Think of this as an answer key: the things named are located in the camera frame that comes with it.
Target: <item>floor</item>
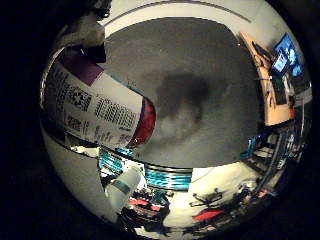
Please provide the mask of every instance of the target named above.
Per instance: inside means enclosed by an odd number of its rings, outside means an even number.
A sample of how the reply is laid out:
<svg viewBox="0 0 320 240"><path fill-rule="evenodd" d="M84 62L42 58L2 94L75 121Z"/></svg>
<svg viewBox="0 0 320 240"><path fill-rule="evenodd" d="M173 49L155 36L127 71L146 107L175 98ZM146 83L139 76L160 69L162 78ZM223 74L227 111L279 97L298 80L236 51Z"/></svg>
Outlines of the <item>floor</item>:
<svg viewBox="0 0 320 240"><path fill-rule="evenodd" d="M193 18L152 20L106 39L103 68L157 111L139 160L192 168L239 159L260 116L257 73L237 43L224 25Z"/></svg>

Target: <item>monitor screen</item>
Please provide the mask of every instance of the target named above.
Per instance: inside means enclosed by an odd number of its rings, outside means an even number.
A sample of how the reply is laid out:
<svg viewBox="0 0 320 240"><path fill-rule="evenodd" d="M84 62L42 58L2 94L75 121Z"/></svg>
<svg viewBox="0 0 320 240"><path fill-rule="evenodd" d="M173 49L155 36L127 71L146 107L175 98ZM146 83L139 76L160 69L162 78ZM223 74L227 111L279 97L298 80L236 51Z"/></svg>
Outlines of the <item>monitor screen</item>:
<svg viewBox="0 0 320 240"><path fill-rule="evenodd" d="M280 77L283 77L287 71L288 63L289 59L287 58L287 55L282 49L280 49L277 58L272 64L272 70L275 71Z"/></svg>
<svg viewBox="0 0 320 240"><path fill-rule="evenodd" d="M291 74L293 76L301 74L302 66L299 62L299 56L288 33L285 33L275 49L278 53L282 50L287 55L290 62Z"/></svg>

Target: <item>printed label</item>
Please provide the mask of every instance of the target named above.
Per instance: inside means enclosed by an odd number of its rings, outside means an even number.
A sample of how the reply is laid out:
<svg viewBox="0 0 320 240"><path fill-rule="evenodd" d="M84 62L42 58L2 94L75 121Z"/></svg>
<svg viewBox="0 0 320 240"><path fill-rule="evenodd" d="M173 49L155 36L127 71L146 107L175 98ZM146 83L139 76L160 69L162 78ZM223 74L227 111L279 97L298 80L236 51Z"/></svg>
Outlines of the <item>printed label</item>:
<svg viewBox="0 0 320 240"><path fill-rule="evenodd" d="M46 80L44 110L80 139L112 148L125 147L139 122L143 97L112 80L100 74L95 82L106 82L108 89L106 95L95 93L56 61Z"/></svg>

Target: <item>wooden desk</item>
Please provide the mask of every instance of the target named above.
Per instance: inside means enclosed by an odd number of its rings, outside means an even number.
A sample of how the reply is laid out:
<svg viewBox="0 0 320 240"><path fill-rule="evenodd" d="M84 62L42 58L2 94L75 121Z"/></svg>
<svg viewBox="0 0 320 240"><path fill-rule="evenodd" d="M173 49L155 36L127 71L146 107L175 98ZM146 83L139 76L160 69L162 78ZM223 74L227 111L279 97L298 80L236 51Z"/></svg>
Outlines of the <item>wooden desk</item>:
<svg viewBox="0 0 320 240"><path fill-rule="evenodd" d="M265 58L260 56L255 48L252 45L252 41L254 39L247 33L241 32L240 37L243 39L246 44L255 65L257 66L257 71L259 74L259 78L261 79L269 79L269 69L271 67L271 63L267 61ZM264 122L266 126L272 126L275 124L279 124L291 119L292 114L290 111L290 107L288 104L276 105L275 104L275 93L273 90L272 83L270 80L260 80L261 88L263 92L264 99ZM268 88L271 89L270 94L267 94Z"/></svg>

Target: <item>barcode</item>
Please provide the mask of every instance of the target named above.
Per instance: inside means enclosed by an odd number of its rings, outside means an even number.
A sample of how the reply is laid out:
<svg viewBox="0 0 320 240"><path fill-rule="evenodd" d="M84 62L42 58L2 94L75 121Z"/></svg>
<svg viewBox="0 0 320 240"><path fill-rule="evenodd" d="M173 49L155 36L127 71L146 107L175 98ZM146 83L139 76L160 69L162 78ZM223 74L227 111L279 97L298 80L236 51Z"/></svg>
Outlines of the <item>barcode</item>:
<svg viewBox="0 0 320 240"><path fill-rule="evenodd" d="M73 130L80 132L81 122L78 119L75 119L74 117L68 115L67 125L68 125L68 127L72 128Z"/></svg>
<svg viewBox="0 0 320 240"><path fill-rule="evenodd" d="M112 103L109 99L100 99L94 113L99 118L126 128L132 128L136 118L136 114L131 110Z"/></svg>

